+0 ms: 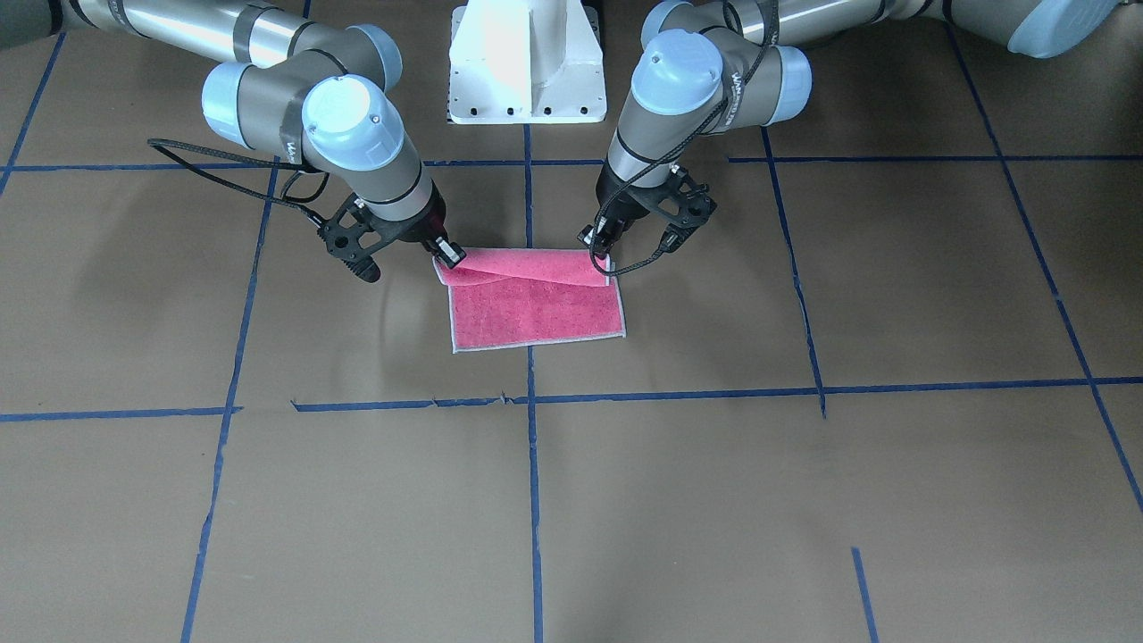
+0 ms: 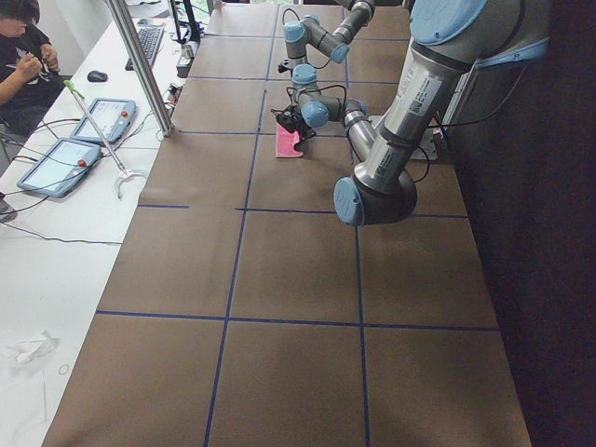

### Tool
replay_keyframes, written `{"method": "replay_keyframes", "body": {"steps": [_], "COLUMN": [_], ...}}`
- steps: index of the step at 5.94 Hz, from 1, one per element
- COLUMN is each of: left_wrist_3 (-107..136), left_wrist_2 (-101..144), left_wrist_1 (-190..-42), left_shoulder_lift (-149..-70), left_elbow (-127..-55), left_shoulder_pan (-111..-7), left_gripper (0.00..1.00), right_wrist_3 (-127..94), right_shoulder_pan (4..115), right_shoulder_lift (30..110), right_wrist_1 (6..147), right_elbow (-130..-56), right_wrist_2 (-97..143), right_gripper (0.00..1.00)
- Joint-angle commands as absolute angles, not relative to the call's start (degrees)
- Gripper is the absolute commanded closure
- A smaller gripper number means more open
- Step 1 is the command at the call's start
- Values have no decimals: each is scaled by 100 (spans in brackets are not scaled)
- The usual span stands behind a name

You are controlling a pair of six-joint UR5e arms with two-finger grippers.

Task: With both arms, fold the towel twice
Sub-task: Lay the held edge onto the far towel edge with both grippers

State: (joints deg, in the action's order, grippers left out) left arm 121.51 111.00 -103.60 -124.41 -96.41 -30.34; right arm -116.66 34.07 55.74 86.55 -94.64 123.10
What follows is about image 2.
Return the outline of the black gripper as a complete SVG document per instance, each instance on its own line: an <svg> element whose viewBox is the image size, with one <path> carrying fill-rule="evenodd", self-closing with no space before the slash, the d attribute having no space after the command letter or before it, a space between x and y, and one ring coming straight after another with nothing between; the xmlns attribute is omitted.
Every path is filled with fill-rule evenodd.
<svg viewBox="0 0 596 447"><path fill-rule="evenodd" d="M292 148L296 152L304 152L307 149L307 140L315 137L317 133L306 124L297 106L289 105L283 110L272 109L271 113L274 115L276 122L286 131L298 133L299 139L293 143Z"/></svg>
<svg viewBox="0 0 596 447"><path fill-rule="evenodd" d="M293 59L284 59L278 64L278 73L279 74L292 74L294 68L298 65L298 60Z"/></svg>

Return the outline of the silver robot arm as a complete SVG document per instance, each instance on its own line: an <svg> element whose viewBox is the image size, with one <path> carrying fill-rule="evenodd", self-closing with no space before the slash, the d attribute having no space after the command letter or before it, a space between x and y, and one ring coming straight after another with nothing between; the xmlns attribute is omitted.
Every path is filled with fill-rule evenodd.
<svg viewBox="0 0 596 447"><path fill-rule="evenodd" d="M282 13L283 37L287 57L278 64L280 74L290 72L301 64L308 64L306 47L311 46L328 58L320 66L324 68L330 61L341 64L349 51L349 45L360 29L373 19L378 7L377 1L336 1L336 4L348 10L347 17L329 32L320 24L316 15L300 17L293 9L287 8Z"/></svg>
<svg viewBox="0 0 596 447"><path fill-rule="evenodd" d="M454 95L459 78L486 68L538 59L549 42L549 1L417 1L410 16L411 39L397 94L380 121L372 124L364 104L322 94L306 49L335 63L345 60L357 32L374 15L373 1L345 1L349 13L328 32L306 15L283 26L291 73L291 105L277 122L302 139L328 122L341 122L360 163L333 191L339 219L349 225L392 224L407 218L417 201L405 169L433 116Z"/></svg>

